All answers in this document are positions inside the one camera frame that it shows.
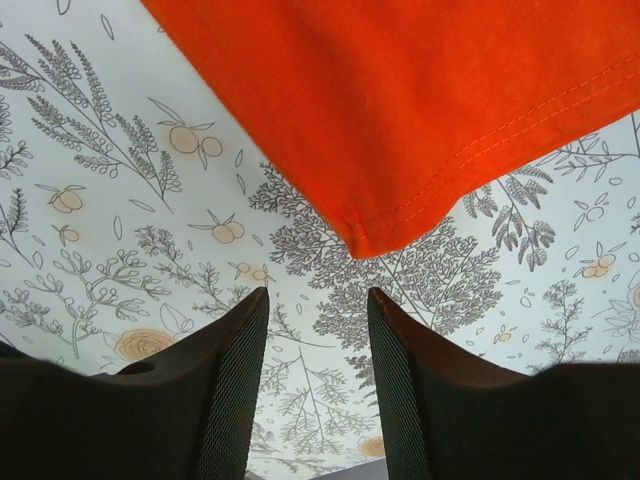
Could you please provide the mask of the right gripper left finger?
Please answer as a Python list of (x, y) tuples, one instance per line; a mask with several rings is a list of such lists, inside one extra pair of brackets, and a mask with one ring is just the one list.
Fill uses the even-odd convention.
[(109, 375), (1, 348), (5, 479), (241, 479), (269, 319), (257, 288), (217, 321)]

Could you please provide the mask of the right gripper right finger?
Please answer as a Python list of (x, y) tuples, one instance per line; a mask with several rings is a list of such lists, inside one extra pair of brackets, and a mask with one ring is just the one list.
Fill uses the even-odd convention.
[(416, 322), (382, 290), (368, 331), (393, 479), (635, 479), (639, 368), (574, 363), (527, 376)]

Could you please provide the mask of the orange t-shirt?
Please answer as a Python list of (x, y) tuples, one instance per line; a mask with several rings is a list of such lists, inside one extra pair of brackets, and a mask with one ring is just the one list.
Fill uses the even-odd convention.
[(639, 107), (635, 1), (149, 1), (357, 259)]

